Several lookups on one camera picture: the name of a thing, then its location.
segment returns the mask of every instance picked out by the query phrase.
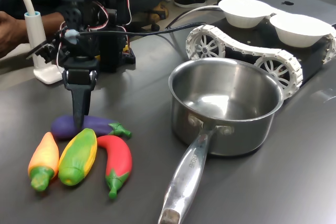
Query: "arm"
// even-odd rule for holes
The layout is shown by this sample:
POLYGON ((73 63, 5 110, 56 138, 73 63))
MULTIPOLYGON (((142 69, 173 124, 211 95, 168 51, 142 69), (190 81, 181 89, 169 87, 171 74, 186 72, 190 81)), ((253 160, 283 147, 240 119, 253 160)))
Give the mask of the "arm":
MULTIPOLYGON (((52 13, 42 17, 47 37, 53 36, 64 21, 60 13, 52 13)), ((5 12, 0 12, 0 58, 6 56, 19 44, 28 43, 26 22, 15 19, 5 12)))

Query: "paper bowl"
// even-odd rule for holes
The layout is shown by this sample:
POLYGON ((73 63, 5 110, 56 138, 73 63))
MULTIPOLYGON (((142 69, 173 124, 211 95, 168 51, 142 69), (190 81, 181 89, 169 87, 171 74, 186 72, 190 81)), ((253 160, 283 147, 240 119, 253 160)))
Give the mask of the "paper bowl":
POLYGON ((229 24, 238 28, 255 27, 274 11, 268 4, 257 0, 222 0, 218 6, 229 24))
POLYGON ((284 44, 292 47, 311 47, 323 36, 331 33, 331 25, 309 16, 299 14, 278 14, 270 23, 284 44))

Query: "sneaker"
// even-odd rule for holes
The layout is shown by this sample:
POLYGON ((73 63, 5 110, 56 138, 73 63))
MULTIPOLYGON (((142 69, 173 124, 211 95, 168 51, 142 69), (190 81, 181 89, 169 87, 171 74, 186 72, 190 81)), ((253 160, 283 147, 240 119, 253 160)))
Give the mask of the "sneaker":
POLYGON ((182 8, 198 8, 206 6, 206 0, 174 0, 174 4, 182 8))

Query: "stainless steel saucepan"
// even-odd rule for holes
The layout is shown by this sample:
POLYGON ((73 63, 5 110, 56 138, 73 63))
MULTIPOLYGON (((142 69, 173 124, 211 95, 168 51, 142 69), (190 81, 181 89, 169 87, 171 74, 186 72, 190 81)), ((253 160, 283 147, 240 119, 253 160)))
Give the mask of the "stainless steel saucepan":
POLYGON ((167 189, 159 224, 180 224, 196 194, 207 153, 236 156, 260 147, 283 93, 267 72, 225 58, 178 66, 169 88, 173 131, 190 146, 167 189))

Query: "laptop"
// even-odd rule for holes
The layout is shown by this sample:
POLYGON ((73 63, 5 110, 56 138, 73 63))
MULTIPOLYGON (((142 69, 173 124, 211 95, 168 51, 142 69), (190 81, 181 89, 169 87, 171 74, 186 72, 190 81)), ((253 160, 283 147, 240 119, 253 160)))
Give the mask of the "laptop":
POLYGON ((320 0, 259 0, 270 6, 293 14, 303 14, 336 24, 336 6, 320 0))

